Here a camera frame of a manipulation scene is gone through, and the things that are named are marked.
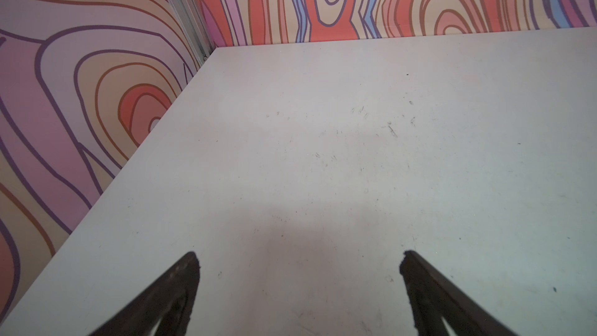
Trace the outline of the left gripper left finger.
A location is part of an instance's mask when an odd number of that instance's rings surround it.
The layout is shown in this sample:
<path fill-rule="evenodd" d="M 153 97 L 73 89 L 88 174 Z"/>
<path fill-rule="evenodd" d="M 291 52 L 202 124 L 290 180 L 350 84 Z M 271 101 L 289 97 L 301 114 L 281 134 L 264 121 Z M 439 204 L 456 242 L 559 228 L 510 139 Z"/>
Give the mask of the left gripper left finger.
<path fill-rule="evenodd" d="M 201 274 L 189 251 L 93 335 L 185 335 Z"/>

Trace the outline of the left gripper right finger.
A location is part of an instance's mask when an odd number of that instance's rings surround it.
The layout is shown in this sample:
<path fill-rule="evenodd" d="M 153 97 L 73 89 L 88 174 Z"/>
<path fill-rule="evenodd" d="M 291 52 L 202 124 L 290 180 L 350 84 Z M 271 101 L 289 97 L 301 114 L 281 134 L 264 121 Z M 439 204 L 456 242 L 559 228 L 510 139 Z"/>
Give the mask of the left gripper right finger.
<path fill-rule="evenodd" d="M 400 263 L 419 335 L 513 335 L 485 309 L 455 286 L 418 252 L 407 250 Z"/>

